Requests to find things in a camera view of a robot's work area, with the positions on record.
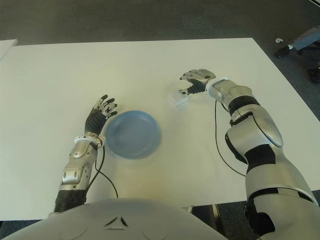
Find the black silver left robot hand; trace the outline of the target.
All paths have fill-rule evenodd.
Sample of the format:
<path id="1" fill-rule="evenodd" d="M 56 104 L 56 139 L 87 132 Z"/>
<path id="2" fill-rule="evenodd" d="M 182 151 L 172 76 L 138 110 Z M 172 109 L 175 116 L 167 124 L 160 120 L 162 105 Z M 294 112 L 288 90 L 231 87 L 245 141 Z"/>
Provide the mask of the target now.
<path id="1" fill-rule="evenodd" d="M 116 107 L 115 99 L 109 98 L 107 94 L 98 99 L 86 118 L 84 133 L 99 135 L 107 120 L 118 113 Z"/>

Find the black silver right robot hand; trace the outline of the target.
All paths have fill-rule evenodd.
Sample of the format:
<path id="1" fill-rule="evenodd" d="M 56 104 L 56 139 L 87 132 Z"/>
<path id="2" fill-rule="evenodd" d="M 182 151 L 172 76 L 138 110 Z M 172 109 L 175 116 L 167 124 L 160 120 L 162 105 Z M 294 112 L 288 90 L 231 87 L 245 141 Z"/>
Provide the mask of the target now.
<path id="1" fill-rule="evenodd" d="M 191 86 L 185 89 L 180 89 L 178 92 L 181 95 L 190 95 L 202 93 L 206 89 L 207 83 L 215 79 L 216 75 L 207 69 L 192 69 L 185 72 L 179 79 L 191 83 Z"/>

